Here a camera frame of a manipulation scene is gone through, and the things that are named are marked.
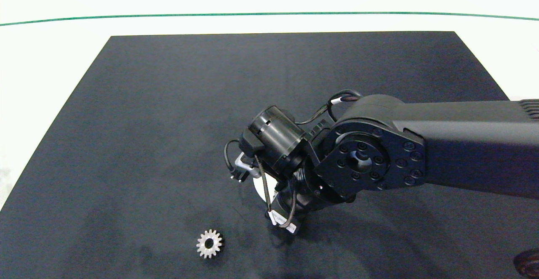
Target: cable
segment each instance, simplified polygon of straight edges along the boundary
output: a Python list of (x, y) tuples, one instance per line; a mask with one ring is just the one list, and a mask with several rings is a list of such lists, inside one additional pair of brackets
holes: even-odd
[(302, 122), (294, 122), (294, 123), (297, 124), (297, 125), (307, 124), (309, 122), (312, 122), (316, 118), (320, 117), (327, 110), (328, 110), (328, 105), (324, 104), (316, 112), (314, 112), (314, 114), (311, 116), (311, 118), (309, 118), (309, 119), (307, 119), (305, 121), (302, 121)]
[(232, 139), (230, 141), (228, 141), (226, 144), (225, 144), (225, 148), (224, 148), (224, 151), (223, 151), (223, 154), (225, 156), (225, 163), (227, 164), (227, 168), (229, 168), (229, 172), (232, 173), (234, 171), (234, 167), (232, 167), (232, 164), (230, 164), (230, 160), (229, 160), (229, 145), (233, 142), (237, 142), (239, 143), (239, 140), (237, 139)]
[(331, 117), (331, 120), (333, 120), (333, 122), (337, 122), (337, 117), (335, 117), (335, 114), (333, 114), (333, 110), (331, 109), (331, 107), (333, 106), (333, 103), (331, 101), (339, 97), (342, 102), (352, 102), (358, 101), (358, 99), (362, 98), (363, 95), (361, 95), (358, 91), (354, 91), (351, 89), (342, 90), (332, 95), (331, 98), (328, 100), (328, 114), (329, 117)]
[[(335, 117), (335, 114), (333, 114), (333, 110), (331, 110), (331, 107), (334, 104), (337, 104), (339, 102), (358, 101), (358, 99), (360, 99), (362, 97), (363, 97), (363, 95), (361, 95), (358, 91), (354, 91), (354, 90), (350, 90), (350, 89), (339, 91), (339, 92), (331, 95), (328, 102), (326, 104), (320, 106), (320, 108), (318, 110), (316, 110), (316, 112), (314, 112), (314, 114), (311, 116), (311, 118), (309, 118), (308, 120), (302, 121), (302, 122), (294, 122), (294, 123), (297, 124), (297, 125), (307, 124), (309, 122), (312, 122), (316, 118), (320, 117), (326, 111), (328, 112), (329, 117), (331, 117), (331, 119), (334, 122), (337, 122), (337, 118)], [(338, 102), (334, 102), (334, 100), (337, 99), (337, 98), (340, 98), (340, 100)]]
[(266, 197), (268, 213), (271, 213), (270, 192), (268, 191), (268, 181), (266, 180), (266, 173), (264, 173), (264, 168), (262, 167), (260, 160), (258, 160), (258, 155), (255, 154), (254, 159), (256, 160), (256, 163), (258, 164), (258, 168), (260, 169), (260, 175), (262, 176), (262, 184), (264, 185), (264, 197)]
[(293, 181), (293, 185), (294, 185), (294, 191), (292, 192), (292, 206), (290, 208), (290, 214), (288, 215), (288, 219), (286, 220), (286, 222), (283, 223), (282, 225), (279, 225), (279, 227), (283, 227), (283, 228), (288, 227), (290, 223), (292, 222), (292, 218), (294, 218), (294, 214), (296, 212), (296, 197), (298, 194), (297, 194), (295, 181)]

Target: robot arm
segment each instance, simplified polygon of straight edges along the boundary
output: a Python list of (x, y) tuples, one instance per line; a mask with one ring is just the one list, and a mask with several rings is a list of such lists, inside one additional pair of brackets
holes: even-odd
[[(288, 215), (292, 233), (307, 212), (352, 202), (364, 189), (434, 183), (539, 199), (539, 100), (408, 104), (371, 95), (310, 131), (272, 106), (239, 147), (251, 172), (279, 182), (268, 212), (281, 218), (274, 224)], [(233, 177), (242, 181), (245, 171)]]

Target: spur gear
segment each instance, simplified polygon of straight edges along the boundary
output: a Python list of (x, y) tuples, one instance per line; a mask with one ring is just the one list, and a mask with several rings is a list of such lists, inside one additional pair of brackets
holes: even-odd
[(204, 259), (211, 259), (213, 256), (217, 256), (217, 252), (220, 252), (221, 246), (223, 246), (221, 233), (212, 230), (204, 231), (203, 234), (200, 234), (200, 239), (197, 239), (197, 241), (197, 252), (200, 252), (200, 257)]

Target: screw head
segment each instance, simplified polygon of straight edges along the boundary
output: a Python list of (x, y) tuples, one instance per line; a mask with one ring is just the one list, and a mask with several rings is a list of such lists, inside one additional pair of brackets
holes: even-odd
[(423, 154), (420, 152), (411, 152), (410, 158), (412, 158), (413, 161), (420, 161), (423, 159)]
[(378, 174), (377, 172), (371, 172), (369, 176), (371, 177), (372, 180), (377, 180), (380, 178), (380, 174)]
[(407, 141), (403, 144), (403, 147), (406, 151), (413, 151), (416, 145), (413, 142)]
[(423, 172), (421, 170), (418, 170), (418, 169), (413, 169), (410, 171), (410, 174), (415, 177), (415, 178), (421, 178), (423, 177)]
[(380, 137), (383, 134), (383, 130), (380, 128), (374, 128), (372, 129), (372, 134), (376, 137)]
[(406, 167), (408, 165), (408, 162), (406, 162), (406, 160), (404, 160), (404, 159), (397, 159), (397, 160), (395, 160), (395, 164), (398, 167)]
[(404, 184), (412, 186), (416, 184), (416, 180), (412, 176), (406, 176), (404, 177)]
[(381, 156), (375, 156), (374, 162), (377, 164), (384, 163), (384, 158), (382, 158)]

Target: black tabletop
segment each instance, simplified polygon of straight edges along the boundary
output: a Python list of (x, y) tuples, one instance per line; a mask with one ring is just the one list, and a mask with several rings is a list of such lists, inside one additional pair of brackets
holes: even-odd
[[(225, 141), (264, 107), (308, 118), (352, 88), (404, 102), (507, 97), (453, 32), (115, 36), (0, 213), (1, 278), (518, 278), (539, 201), (425, 185), (271, 227)], [(203, 260), (207, 229), (225, 247)]]

